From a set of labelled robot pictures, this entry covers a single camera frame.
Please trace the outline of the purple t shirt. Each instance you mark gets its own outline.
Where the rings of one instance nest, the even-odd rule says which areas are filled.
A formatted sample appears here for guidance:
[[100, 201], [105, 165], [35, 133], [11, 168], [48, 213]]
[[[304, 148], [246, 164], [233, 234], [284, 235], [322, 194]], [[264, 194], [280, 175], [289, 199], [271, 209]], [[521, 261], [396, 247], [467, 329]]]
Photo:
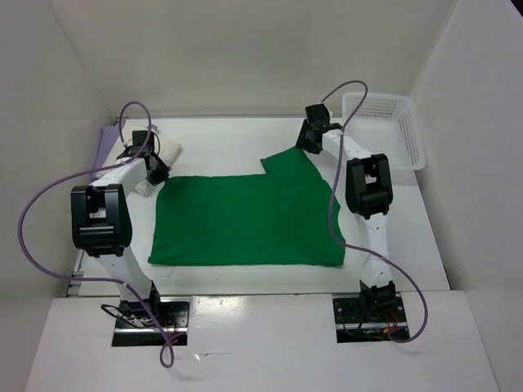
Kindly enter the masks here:
[[123, 128], [123, 139], [124, 141], [119, 135], [119, 125], [102, 127], [94, 168], [108, 167], [117, 163], [118, 156], [125, 150], [125, 144], [130, 144], [132, 141], [130, 127]]

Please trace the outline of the green t shirt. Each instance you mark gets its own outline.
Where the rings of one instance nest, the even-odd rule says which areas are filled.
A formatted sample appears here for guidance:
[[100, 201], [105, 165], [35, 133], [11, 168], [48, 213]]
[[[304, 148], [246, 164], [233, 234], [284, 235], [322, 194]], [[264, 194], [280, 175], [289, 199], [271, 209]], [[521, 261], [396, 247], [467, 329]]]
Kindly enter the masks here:
[[340, 206], [306, 154], [290, 148], [244, 176], [176, 176], [156, 200], [148, 262], [166, 266], [343, 265]]

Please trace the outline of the cream t shirt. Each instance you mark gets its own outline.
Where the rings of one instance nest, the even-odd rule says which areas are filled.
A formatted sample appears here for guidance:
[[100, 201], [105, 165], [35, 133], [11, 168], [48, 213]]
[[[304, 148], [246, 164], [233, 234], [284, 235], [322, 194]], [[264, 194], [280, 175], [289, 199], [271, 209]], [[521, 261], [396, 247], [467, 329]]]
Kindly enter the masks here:
[[[155, 153], [171, 168], [182, 150], [181, 145], [159, 131], [156, 126], [153, 126], [153, 133]], [[153, 185], [147, 180], [143, 180], [135, 187], [134, 191], [142, 197], [148, 197], [153, 192], [153, 189]]]

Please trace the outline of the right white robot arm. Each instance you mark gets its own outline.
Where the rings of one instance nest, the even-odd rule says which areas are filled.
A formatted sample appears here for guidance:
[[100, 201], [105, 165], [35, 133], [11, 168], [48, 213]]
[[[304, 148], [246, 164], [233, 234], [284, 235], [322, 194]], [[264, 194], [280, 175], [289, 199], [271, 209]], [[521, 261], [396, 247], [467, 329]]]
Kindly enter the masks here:
[[360, 273], [358, 308], [364, 320], [376, 321], [396, 300], [391, 267], [385, 261], [387, 214], [393, 200], [388, 158], [345, 135], [323, 103], [307, 106], [305, 113], [296, 146], [313, 154], [325, 151], [345, 163], [346, 205], [358, 224], [357, 248], [367, 254]]

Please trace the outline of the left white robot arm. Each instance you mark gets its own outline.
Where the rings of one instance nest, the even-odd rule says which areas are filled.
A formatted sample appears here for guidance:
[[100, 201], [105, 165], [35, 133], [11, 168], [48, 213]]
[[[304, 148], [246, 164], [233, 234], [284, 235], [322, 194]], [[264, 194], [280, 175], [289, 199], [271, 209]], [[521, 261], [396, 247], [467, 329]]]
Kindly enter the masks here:
[[169, 167], [155, 152], [152, 131], [134, 131], [132, 143], [117, 157], [119, 167], [70, 194], [75, 247], [96, 259], [118, 281], [123, 314], [151, 327], [163, 317], [163, 304], [152, 279], [131, 249], [132, 222], [127, 196], [145, 182], [155, 187], [168, 179]]

